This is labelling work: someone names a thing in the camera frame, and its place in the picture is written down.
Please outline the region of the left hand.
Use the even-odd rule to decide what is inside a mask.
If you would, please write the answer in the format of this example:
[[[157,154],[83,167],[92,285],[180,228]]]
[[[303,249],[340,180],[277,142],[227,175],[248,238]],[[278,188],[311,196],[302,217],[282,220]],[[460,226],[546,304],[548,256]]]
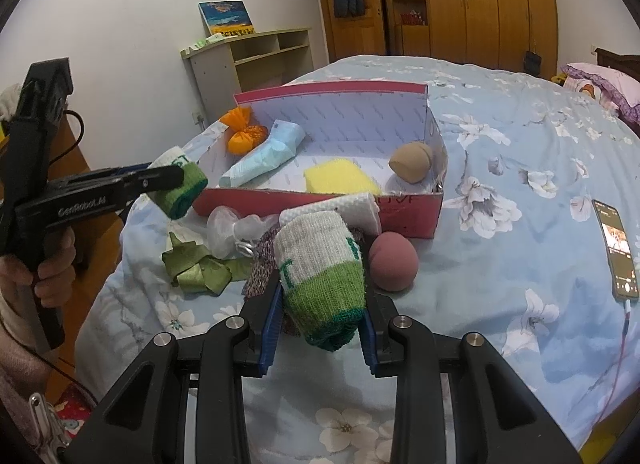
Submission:
[[[35,288],[35,295],[44,308],[62,307],[70,300],[76,279],[73,262],[76,257],[75,233],[68,228],[61,237],[55,253],[45,260],[36,273],[31,273],[23,262],[13,256],[1,257],[1,294],[9,307],[23,314],[18,289]]]

